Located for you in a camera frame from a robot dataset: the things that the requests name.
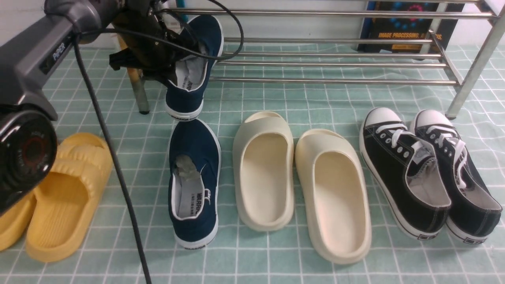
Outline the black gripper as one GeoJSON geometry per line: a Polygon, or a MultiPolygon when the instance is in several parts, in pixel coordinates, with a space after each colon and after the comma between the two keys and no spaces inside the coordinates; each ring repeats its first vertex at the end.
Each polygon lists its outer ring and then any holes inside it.
{"type": "Polygon", "coordinates": [[[175,63],[200,51],[196,32],[161,0],[125,0],[112,21],[126,48],[109,56],[110,67],[141,71],[144,79],[168,86],[175,63]]]}

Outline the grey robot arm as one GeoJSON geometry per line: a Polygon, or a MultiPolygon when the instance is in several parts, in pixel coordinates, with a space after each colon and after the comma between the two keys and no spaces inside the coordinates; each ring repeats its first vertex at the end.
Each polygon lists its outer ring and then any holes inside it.
{"type": "Polygon", "coordinates": [[[156,0],[46,0],[45,16],[1,46],[1,213],[47,176],[56,158],[58,115],[43,87],[78,43],[92,43],[112,24],[127,44],[112,67],[132,67],[164,81],[175,61],[197,51],[161,22],[156,0]]]}

